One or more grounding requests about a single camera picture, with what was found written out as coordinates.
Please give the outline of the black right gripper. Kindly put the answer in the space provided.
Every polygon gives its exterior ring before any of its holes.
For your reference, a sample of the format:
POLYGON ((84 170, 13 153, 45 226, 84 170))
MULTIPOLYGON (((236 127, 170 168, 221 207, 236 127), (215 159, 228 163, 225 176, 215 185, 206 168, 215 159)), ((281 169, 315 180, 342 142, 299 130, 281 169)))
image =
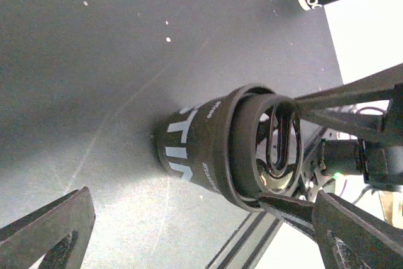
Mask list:
MULTIPOLYGON (((402 65, 349 84, 295 99, 304 120, 356 136, 317 138, 319 176, 362 175, 373 189, 402 190, 402 65), (379 115, 332 109, 389 101, 379 115)), ((262 209, 315 238, 326 268, 402 268, 402 229, 334 194, 320 191, 313 202, 260 195, 262 209)))

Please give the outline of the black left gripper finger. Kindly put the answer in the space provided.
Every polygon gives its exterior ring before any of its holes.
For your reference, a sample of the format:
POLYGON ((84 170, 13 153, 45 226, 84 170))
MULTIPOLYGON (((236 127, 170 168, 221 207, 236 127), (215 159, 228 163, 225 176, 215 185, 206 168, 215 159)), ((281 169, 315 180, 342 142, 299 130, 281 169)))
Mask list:
POLYGON ((95 222, 88 187, 1 228, 1 268, 80 268, 95 222))

